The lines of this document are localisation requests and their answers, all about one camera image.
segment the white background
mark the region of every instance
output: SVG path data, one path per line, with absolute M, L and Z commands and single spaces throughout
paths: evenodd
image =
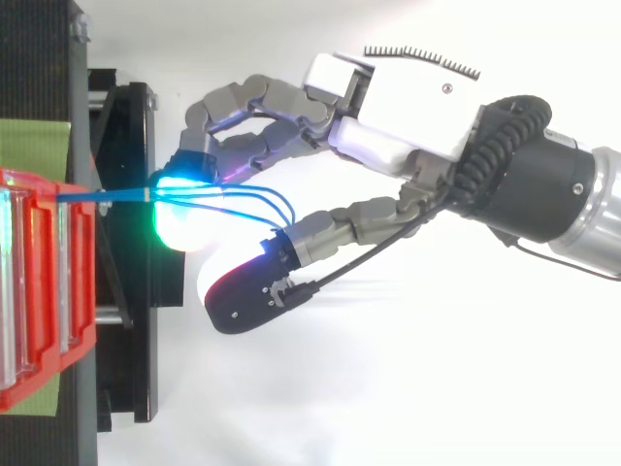
M 553 129 L 621 149 L 616 4 L 81 1 L 90 65 L 160 96 L 159 166 L 185 108 L 211 89 L 254 73 L 300 83 L 315 54 L 368 44 L 463 60 L 482 70 L 490 101 L 534 93 Z M 302 215 L 398 190 L 331 154 L 253 181 Z M 188 257 L 185 306 L 160 311 L 159 414 L 149 425 L 115 416 L 99 438 L 103 466 L 621 464 L 619 285 L 506 250 L 446 214 L 291 315 L 230 337 L 196 292 L 212 250 Z

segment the red plastic bin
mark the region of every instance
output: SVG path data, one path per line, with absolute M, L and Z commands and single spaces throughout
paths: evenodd
M 59 192 L 85 190 L 0 168 L 0 413 L 39 390 L 95 344 L 94 206 L 63 207 L 70 219 L 64 256 L 73 273 L 60 274 L 59 242 L 65 236 L 59 235 Z M 71 296 L 71 338 L 65 350 L 61 275 Z

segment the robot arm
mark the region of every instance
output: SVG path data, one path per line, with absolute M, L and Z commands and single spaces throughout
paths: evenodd
M 508 246 L 519 238 L 549 243 L 620 274 L 621 156 L 546 129 L 551 110 L 537 97 L 482 105 L 478 78 L 434 53 L 367 49 L 364 57 L 319 55 L 303 88 L 257 75 L 191 106 L 171 163 L 189 153 L 206 157 L 206 181 L 243 182 L 283 158 L 325 149 L 405 181 L 397 200 L 316 212 L 279 230 L 263 255 L 209 290 L 216 329 L 244 332 L 294 309 L 442 209 L 487 224 Z M 257 113 L 276 121 L 260 135 L 217 141 L 218 131 Z M 350 243 L 377 246 L 325 279 L 289 280 Z

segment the black metal frame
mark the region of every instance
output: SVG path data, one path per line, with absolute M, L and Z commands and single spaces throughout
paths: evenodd
M 114 76 L 89 71 L 89 90 L 107 92 L 90 111 L 95 165 L 106 190 L 144 187 L 154 165 L 152 92 L 117 86 Z M 127 311 L 122 323 L 97 326 L 100 432 L 111 430 L 111 413 L 150 422 L 158 409 L 156 307 L 182 305 L 184 254 L 156 239 L 151 219 L 149 204 L 115 203 L 99 220 L 97 304 Z

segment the blue cable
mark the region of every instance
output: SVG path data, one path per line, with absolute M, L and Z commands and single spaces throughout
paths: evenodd
M 166 193 L 163 196 L 159 194 L 160 191 L 164 191 L 164 192 L 180 191 L 180 190 L 183 191 L 183 190 L 190 190 L 190 189 L 199 190 L 199 189 L 206 189 L 206 188 L 255 190 L 255 191 L 263 191 L 263 192 L 271 193 L 275 195 L 278 199 L 280 199 L 286 205 L 286 207 L 291 213 L 291 220 L 287 218 L 287 216 L 282 212 L 282 210 L 276 204 L 274 204 L 272 201 L 267 199 L 265 196 L 261 196 L 260 194 L 252 194 L 252 193 L 247 193 L 247 192 L 219 192 L 219 193 L 212 193 L 212 194 L 202 194 L 202 193 L 192 193 L 192 194 L 170 193 L 168 194 Z M 268 187 L 263 187 L 263 186 L 253 186 L 253 185 L 244 185 L 244 184 L 208 184 L 206 183 L 206 184 L 199 185 L 199 186 L 178 186 L 178 187 L 170 186 L 170 187 L 150 188 L 149 194 L 151 194 L 152 200 L 157 199 L 161 202 L 167 202 L 169 204 L 172 204 L 172 202 L 169 202 L 169 201 L 175 201 L 176 198 L 193 199 L 193 198 L 210 198 L 210 197 L 219 197 L 219 196 L 251 197 L 254 199 L 259 199 L 265 202 L 266 204 L 268 204 L 270 207 L 272 207 L 278 213 L 278 215 L 285 221 L 287 225 L 290 225 L 291 223 L 295 222 L 295 211 L 293 209 L 293 206 L 291 206 L 291 204 L 289 203 L 289 201 L 282 194 L 275 191 L 274 189 L 270 189 Z M 89 192 L 89 193 L 59 194 L 57 196 L 57 201 L 58 202 L 105 202 L 105 201 L 145 202 L 145 189 L 144 188 L 131 188 L 131 189 L 119 189 L 119 190 L 113 190 L 113 191 L 96 191 L 96 192 Z M 181 202 L 180 204 L 177 204 L 177 205 L 180 205 L 182 207 L 188 207 L 188 208 L 213 210 L 213 211 L 222 212 L 228 215 L 256 219 L 257 221 L 262 221 L 264 223 L 267 222 L 267 224 L 271 226 L 280 228 L 280 226 L 277 225 L 276 223 L 271 222 L 270 220 L 266 220 L 263 217 L 252 216 L 252 215 L 244 214 L 238 211 L 221 209 L 221 208 L 211 207 L 211 206 L 204 206 L 204 205 L 194 204 L 190 202 Z
M 260 194 L 253 194 L 251 192 L 221 192 L 217 194 L 165 194 L 164 197 L 167 199 L 202 199 L 209 197 L 251 197 L 253 199 L 259 199 L 265 202 L 268 206 L 276 211 L 276 213 L 284 220 L 284 222 L 288 225 L 292 224 L 292 221 L 295 219 L 289 220 L 289 218 L 284 214 L 284 212 L 272 201 L 270 201 L 265 196 Z
M 213 193 L 213 194 L 180 194 L 179 197 L 187 197 L 187 198 L 202 198 L 202 197 L 220 197 L 220 196 L 229 196 L 229 197 L 252 197 L 263 202 L 267 203 L 270 207 L 275 209 L 275 211 L 280 215 L 280 217 L 285 221 L 287 225 L 290 224 L 289 219 L 286 215 L 270 200 L 261 196 L 259 194 L 252 193 L 244 193 L 244 192 L 226 192 L 226 193 Z M 233 211 L 229 209 L 222 209 L 213 206 L 205 206 L 202 204 L 196 204 L 192 202 L 183 202 L 176 201 L 175 194 L 167 194 L 164 196 L 161 195 L 153 195 L 151 201 L 159 201 L 167 204 L 178 205 L 181 207 L 187 208 L 198 208 L 205 209 L 210 211 L 222 212 L 226 215 L 231 216 L 239 216 L 242 218 L 252 219 L 256 221 L 260 221 L 262 223 L 267 223 L 270 226 L 273 226 L 276 229 L 281 229 L 281 226 L 277 223 L 274 223 L 271 220 L 263 218 L 261 216 L 252 216 L 250 214 L 245 214 L 239 211 Z M 77 194 L 59 194 L 57 196 L 57 202 L 145 202 L 145 190 L 140 188 L 135 189 L 124 189 L 119 191 L 106 191 L 106 192 L 89 192 L 89 193 L 77 193 Z
M 222 212 L 223 214 L 227 214 L 229 216 L 238 216 L 240 218 L 247 218 L 248 220 L 260 221 L 261 223 L 266 223 L 274 227 L 277 230 L 281 229 L 281 226 L 278 225 L 277 223 L 274 223 L 271 220 L 267 220 L 266 218 L 263 218 L 261 216 L 252 216 L 250 214 L 244 214 L 243 212 L 232 211 L 230 209 L 220 209 L 218 207 L 204 206 L 202 204 L 194 204 L 192 202 L 175 201 L 173 199 L 168 199 L 166 197 L 159 197 L 159 196 L 155 196 L 154 201 L 164 202 L 166 204 L 172 204 L 174 206 L 180 206 L 180 207 L 190 207 L 190 208 L 196 208 L 196 209 L 205 209 L 208 211 Z

